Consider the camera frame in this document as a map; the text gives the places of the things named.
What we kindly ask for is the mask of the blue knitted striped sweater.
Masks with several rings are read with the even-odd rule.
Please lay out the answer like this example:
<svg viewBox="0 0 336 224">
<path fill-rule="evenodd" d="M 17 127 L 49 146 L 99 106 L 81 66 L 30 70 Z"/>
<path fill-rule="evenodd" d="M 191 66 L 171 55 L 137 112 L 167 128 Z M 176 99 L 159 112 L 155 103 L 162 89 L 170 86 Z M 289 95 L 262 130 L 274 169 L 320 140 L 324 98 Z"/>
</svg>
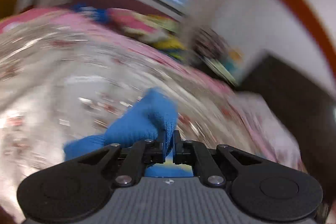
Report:
<svg viewBox="0 0 336 224">
<path fill-rule="evenodd" d="M 132 146 L 140 140 L 155 140 L 161 133 L 166 135 L 166 156 L 164 164 L 155 164 L 145 171 L 146 177 L 192 177 L 193 171 L 184 165 L 172 162 L 171 141 L 178 121 L 175 103 L 158 89 L 151 88 L 145 96 L 133 105 L 121 118 L 115 120 L 103 134 L 89 135 L 64 145 L 65 161 L 101 149 L 112 143 L 121 147 Z"/>
</svg>

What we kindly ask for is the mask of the yellow green folded clothes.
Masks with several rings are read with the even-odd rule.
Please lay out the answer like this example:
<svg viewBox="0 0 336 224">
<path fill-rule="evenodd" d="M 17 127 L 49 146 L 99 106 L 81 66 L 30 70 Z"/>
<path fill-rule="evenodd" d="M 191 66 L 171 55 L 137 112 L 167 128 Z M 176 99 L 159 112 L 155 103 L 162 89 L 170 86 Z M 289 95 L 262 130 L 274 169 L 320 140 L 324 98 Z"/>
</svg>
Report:
<svg viewBox="0 0 336 224">
<path fill-rule="evenodd" d="M 150 46 L 173 59 L 179 61 L 183 61 L 184 59 L 186 48 L 175 36 L 170 35 L 165 40 L 151 43 Z"/>
</svg>

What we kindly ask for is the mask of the blue clothes on sofa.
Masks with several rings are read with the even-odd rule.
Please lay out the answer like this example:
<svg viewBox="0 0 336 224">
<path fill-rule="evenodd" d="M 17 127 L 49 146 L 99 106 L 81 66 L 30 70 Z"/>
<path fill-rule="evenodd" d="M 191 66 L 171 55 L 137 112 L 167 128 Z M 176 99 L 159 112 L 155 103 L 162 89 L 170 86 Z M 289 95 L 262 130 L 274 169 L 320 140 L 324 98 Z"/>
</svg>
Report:
<svg viewBox="0 0 336 224">
<path fill-rule="evenodd" d="M 78 3 L 71 6 L 71 10 L 96 23 L 107 24 L 109 22 L 109 16 L 106 9 L 97 9 L 92 6 Z"/>
</svg>

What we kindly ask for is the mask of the pink spotted pillow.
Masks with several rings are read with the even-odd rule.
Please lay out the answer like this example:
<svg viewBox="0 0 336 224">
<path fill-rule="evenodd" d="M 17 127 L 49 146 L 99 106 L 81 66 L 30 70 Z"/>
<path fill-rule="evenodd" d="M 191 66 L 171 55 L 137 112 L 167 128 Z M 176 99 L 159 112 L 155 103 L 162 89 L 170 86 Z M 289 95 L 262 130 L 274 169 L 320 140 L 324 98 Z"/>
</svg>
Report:
<svg viewBox="0 0 336 224">
<path fill-rule="evenodd" d="M 253 129 L 262 138 L 276 161 L 290 168 L 300 169 L 302 161 L 295 137 L 274 115 L 262 96 L 238 93 L 237 102 L 246 117 L 252 119 Z"/>
</svg>

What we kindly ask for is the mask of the light green folded sheets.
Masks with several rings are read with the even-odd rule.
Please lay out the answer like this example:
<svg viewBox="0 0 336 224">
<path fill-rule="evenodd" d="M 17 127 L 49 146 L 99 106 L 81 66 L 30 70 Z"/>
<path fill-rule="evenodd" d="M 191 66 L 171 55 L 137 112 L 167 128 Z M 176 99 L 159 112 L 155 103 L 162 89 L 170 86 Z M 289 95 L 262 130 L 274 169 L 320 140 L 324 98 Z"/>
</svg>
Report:
<svg viewBox="0 0 336 224">
<path fill-rule="evenodd" d="M 232 74 L 219 62 L 215 59 L 204 58 L 204 63 L 219 77 L 226 80 L 229 84 L 236 86 L 237 82 Z"/>
</svg>

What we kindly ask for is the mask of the yellow blue box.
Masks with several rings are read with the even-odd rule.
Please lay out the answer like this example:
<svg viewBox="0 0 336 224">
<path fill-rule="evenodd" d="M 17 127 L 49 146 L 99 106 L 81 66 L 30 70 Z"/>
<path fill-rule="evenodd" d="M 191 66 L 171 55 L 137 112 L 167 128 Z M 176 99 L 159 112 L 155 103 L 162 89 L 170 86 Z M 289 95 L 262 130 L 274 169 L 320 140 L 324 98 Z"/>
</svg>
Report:
<svg viewBox="0 0 336 224">
<path fill-rule="evenodd" d="M 243 56 L 242 56 L 242 53 L 240 52 L 240 50 L 238 50 L 238 49 L 229 50 L 227 60 L 232 65 L 234 65 L 234 66 L 240 65 L 240 63 L 242 62 L 242 59 L 243 59 Z"/>
</svg>

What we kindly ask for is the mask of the dark floral bundle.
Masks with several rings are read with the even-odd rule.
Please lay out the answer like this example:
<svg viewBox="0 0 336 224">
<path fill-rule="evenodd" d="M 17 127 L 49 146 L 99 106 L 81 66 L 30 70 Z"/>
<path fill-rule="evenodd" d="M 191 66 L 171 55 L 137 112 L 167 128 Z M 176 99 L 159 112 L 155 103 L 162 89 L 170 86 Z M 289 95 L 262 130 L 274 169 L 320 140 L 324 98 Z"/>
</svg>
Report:
<svg viewBox="0 0 336 224">
<path fill-rule="evenodd" d="M 193 37 L 193 50 L 198 55 L 219 60 L 228 53 L 226 41 L 210 28 L 198 28 Z"/>
</svg>

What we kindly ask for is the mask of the floral silver pink bedspread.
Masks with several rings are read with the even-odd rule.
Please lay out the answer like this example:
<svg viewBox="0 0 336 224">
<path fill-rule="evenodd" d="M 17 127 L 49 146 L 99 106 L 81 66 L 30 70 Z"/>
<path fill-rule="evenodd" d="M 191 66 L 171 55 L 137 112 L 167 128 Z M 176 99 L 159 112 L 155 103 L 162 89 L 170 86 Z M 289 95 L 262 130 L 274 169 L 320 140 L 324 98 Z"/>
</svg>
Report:
<svg viewBox="0 0 336 224">
<path fill-rule="evenodd" d="M 174 101 L 183 139 L 277 162 L 227 84 L 81 15 L 33 9 L 1 20 L 1 207 L 21 222 L 19 183 L 62 162 L 67 142 L 103 133 L 149 88 Z"/>
</svg>

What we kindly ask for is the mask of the pink floral folded quilt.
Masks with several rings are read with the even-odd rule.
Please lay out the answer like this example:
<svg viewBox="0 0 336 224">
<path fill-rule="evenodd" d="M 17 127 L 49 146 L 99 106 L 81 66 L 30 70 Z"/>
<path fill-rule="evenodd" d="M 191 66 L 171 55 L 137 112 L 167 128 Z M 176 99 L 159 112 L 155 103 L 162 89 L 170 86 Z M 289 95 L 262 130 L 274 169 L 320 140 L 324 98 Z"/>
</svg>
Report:
<svg viewBox="0 0 336 224">
<path fill-rule="evenodd" d="M 133 10 L 110 8 L 108 15 L 113 25 L 124 35 L 151 44 L 167 40 L 179 29 L 179 23 L 160 15 L 143 15 Z"/>
</svg>

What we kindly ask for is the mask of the dark wooden headboard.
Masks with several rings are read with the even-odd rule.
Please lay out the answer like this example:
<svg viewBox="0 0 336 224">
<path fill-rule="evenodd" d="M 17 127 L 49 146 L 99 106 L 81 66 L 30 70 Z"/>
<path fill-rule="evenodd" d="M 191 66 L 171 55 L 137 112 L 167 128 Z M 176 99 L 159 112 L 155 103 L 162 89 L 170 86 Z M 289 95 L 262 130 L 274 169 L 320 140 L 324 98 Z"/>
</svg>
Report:
<svg viewBox="0 0 336 224">
<path fill-rule="evenodd" d="M 307 171 L 335 201 L 335 98 L 270 54 L 243 77 L 241 91 L 260 94 L 296 138 Z"/>
</svg>

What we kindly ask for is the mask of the beige right curtain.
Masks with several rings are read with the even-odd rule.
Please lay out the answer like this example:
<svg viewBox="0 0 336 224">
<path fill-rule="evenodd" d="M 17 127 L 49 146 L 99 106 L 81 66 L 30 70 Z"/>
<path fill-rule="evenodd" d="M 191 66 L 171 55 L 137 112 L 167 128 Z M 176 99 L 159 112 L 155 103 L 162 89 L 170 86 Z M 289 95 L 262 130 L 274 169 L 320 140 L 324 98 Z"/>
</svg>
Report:
<svg viewBox="0 0 336 224">
<path fill-rule="evenodd" d="M 215 0 L 191 0 L 183 17 L 179 38 L 186 50 L 184 63 L 189 65 L 193 59 L 193 36 L 203 26 L 208 26 L 216 10 Z"/>
</svg>

